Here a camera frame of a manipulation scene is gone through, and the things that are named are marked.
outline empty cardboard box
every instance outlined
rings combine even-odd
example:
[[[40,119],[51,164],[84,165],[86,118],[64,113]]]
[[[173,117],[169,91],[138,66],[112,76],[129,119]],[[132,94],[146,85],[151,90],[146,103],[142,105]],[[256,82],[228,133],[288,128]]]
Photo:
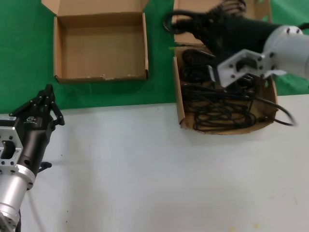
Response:
[[[207,12],[212,9],[216,5],[220,4],[220,0],[175,0],[175,10],[189,10],[195,12]],[[259,1],[259,0],[246,0],[247,3],[247,17],[257,20],[271,20],[271,9],[269,0]],[[183,58],[182,53],[187,49],[198,49],[203,50],[208,53],[210,51],[202,44],[200,40],[194,38],[194,36],[190,33],[185,33],[181,35],[175,36],[175,42],[181,45],[187,45],[182,47],[175,47],[175,57],[173,61],[174,67],[174,81],[175,81],[175,89],[176,89],[176,101],[177,101],[177,113],[178,113],[178,121],[182,128],[184,129],[194,129],[194,114],[185,112],[183,106],[182,99],[182,91],[181,86],[186,84],[186,82],[180,79],[180,68],[183,66]],[[276,86],[273,79],[270,80],[261,80],[260,85],[262,86],[259,96],[274,102],[277,104],[277,91]],[[246,134],[252,131],[256,131],[262,129],[269,124],[274,122],[274,118],[276,116],[277,109],[266,105],[264,103],[254,101],[251,112],[257,117],[265,117],[267,116],[267,120],[264,122],[259,122],[255,124],[253,127],[239,130],[229,130],[222,132],[207,132],[208,134]]]
[[[42,0],[56,16],[54,75],[61,84],[146,80],[147,0]]]

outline cardboard box flap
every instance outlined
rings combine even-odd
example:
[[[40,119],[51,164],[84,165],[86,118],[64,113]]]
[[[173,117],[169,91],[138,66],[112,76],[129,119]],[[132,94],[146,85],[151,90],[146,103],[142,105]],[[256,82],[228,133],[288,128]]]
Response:
[[[42,0],[42,4],[54,14],[58,14],[60,0]]]
[[[42,0],[57,16],[142,12],[148,0]]]
[[[246,17],[271,22],[270,0],[245,0],[247,4]],[[175,0],[174,10],[187,10],[194,12],[208,12],[221,4],[222,0]],[[173,22],[183,16],[173,18]],[[201,45],[201,40],[194,38],[191,33],[175,35],[175,42],[180,45]]]

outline silver cylinder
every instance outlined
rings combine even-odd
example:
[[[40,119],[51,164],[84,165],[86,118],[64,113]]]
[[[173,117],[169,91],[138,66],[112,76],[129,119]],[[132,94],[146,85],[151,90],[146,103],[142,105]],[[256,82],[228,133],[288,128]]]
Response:
[[[279,70],[309,79],[309,36],[294,26],[281,26],[268,38],[264,52],[271,51]]]
[[[0,173],[0,226],[14,229],[19,221],[19,209],[27,189],[32,188],[35,175],[28,168],[1,167]]]

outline robotic arm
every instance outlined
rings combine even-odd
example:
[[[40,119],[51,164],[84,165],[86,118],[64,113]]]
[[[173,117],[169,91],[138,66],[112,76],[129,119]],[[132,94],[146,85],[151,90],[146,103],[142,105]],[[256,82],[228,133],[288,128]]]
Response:
[[[216,56],[207,67],[213,81],[227,87],[246,74],[267,78],[291,73],[309,79],[309,36],[302,26],[286,26],[244,17],[244,0],[223,0],[208,13],[174,11],[163,22],[172,34],[192,33]],[[187,18],[173,24],[173,16]]]
[[[10,116],[0,117],[0,232],[20,230],[25,193],[32,189],[38,172],[51,167],[42,162],[45,149],[56,126],[64,125],[55,100],[52,85],[47,85]]]

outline label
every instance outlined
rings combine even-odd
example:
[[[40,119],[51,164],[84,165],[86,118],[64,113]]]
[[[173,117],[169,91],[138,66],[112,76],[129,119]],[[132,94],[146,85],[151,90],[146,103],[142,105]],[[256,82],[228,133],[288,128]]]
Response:
[[[16,117],[0,116],[0,120],[15,121]]]

